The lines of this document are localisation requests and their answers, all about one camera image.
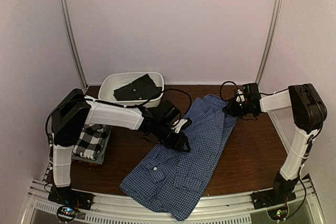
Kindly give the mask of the blue checked long sleeve shirt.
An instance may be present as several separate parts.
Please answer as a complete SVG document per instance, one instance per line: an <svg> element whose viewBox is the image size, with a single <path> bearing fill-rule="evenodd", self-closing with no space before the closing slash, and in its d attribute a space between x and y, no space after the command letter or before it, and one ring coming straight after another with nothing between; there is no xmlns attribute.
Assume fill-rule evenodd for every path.
<svg viewBox="0 0 336 224"><path fill-rule="evenodd" d="M154 212L184 221L208 186L237 119L223 112L227 102L208 94L196 98L184 130L191 150L177 152L156 145L123 179L120 189Z"/></svg>

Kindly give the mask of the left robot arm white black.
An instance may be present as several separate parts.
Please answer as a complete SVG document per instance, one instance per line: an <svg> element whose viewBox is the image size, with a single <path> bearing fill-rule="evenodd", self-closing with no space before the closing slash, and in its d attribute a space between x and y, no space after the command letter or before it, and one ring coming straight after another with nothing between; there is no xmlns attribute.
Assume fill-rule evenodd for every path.
<svg viewBox="0 0 336 224"><path fill-rule="evenodd" d="M183 131L191 120L183 119L180 110L168 100L147 108L153 99L136 105L122 105L73 89L51 111L45 124L53 171L51 193L64 205L71 205L76 199L76 192L71 187L71 156L84 125L103 124L152 134L167 148L189 152L190 144Z"/></svg>

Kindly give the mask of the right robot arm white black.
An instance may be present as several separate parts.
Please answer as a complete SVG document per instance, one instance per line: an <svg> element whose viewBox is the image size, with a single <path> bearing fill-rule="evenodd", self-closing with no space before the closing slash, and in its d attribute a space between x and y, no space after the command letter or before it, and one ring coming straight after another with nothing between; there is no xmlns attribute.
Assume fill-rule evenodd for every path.
<svg viewBox="0 0 336 224"><path fill-rule="evenodd" d="M274 93L261 93L258 84L248 83L242 89L236 89L235 95L226 102L223 111L240 119L249 114L257 118L262 113L292 110L296 131L287 158L269 192L272 203L281 203L300 180L301 170L323 128L327 118L324 102L310 83L291 85Z"/></svg>

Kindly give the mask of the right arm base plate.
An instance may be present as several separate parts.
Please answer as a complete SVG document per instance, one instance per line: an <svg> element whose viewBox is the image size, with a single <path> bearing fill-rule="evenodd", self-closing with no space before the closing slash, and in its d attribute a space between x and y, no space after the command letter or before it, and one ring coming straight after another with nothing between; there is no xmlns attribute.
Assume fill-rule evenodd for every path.
<svg viewBox="0 0 336 224"><path fill-rule="evenodd" d="M264 191L255 190L250 196L254 209L284 205L286 202L296 199L296 194L293 192L290 192L287 195L276 196L273 189L267 189Z"/></svg>

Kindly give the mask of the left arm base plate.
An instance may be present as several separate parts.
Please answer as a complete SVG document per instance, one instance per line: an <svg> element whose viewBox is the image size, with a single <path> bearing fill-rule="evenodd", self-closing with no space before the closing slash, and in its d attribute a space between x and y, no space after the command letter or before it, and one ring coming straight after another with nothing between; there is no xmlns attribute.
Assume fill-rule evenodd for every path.
<svg viewBox="0 0 336 224"><path fill-rule="evenodd" d="M52 188L48 200L76 209L90 210L94 195L70 187Z"/></svg>

